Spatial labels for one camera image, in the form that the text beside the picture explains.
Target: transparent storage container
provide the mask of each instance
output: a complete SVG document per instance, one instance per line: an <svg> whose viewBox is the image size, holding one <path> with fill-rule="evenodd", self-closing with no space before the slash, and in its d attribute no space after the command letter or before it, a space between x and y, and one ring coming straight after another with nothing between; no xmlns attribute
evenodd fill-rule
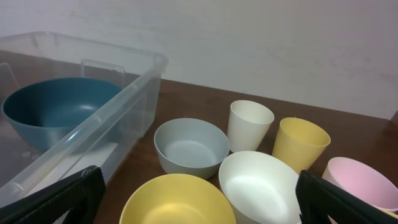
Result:
<svg viewBox="0 0 398 224"><path fill-rule="evenodd" d="M27 85L89 77L123 90L44 154L30 147L0 115L0 207L90 165L105 182L153 123L162 54L51 32L0 38L0 102Z"/></svg>

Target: plastic bowl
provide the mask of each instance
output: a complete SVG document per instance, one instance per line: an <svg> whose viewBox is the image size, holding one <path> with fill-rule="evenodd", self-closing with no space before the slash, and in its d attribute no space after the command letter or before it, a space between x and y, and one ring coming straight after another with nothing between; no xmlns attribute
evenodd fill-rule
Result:
<svg viewBox="0 0 398 224"><path fill-rule="evenodd" d="M58 78L15 91L1 111L25 142L44 153L120 91L103 80Z"/></svg>
<svg viewBox="0 0 398 224"><path fill-rule="evenodd" d="M235 224L225 196L209 182L167 174L139 187L124 206L120 224Z"/></svg>
<svg viewBox="0 0 398 224"><path fill-rule="evenodd" d="M345 157L329 160L322 178L381 210L398 211L398 189L362 162Z"/></svg>
<svg viewBox="0 0 398 224"><path fill-rule="evenodd" d="M295 194L299 175L282 161L256 151L235 152L218 175L238 224L300 222Z"/></svg>
<svg viewBox="0 0 398 224"><path fill-rule="evenodd" d="M192 118L162 124L154 142L159 161L168 174L211 177L229 153L228 138L216 126Z"/></svg>

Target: brown wooden table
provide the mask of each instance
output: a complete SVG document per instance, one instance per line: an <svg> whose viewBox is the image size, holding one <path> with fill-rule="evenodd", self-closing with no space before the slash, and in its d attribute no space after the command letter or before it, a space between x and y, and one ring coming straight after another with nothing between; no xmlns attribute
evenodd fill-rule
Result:
<svg viewBox="0 0 398 224"><path fill-rule="evenodd" d="M119 223L131 194L148 180L165 174L153 140L161 124L176 118L197 118L226 133L229 106L235 100L256 101L275 114L258 151L270 154L280 120L296 116L321 126L331 137L331 144L310 168L314 173L321 176L329 159L344 156L368 164L398 185L398 126L386 119L162 80L155 121L109 181L95 223ZM208 181L219 187L217 174Z"/></svg>

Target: wall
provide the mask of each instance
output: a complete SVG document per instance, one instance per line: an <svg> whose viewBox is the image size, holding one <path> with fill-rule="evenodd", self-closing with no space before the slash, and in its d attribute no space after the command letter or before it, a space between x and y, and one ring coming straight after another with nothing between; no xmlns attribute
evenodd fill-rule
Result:
<svg viewBox="0 0 398 224"><path fill-rule="evenodd" d="M49 30L155 50L164 78L389 119L396 0L2 0L0 36Z"/></svg>

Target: blue bowl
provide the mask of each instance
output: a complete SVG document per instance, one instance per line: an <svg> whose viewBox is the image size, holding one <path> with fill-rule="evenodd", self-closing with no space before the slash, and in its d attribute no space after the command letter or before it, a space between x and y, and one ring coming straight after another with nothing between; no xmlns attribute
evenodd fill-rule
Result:
<svg viewBox="0 0 398 224"><path fill-rule="evenodd" d="M17 90L1 112L25 142L44 153L120 91L103 80L59 78Z"/></svg>

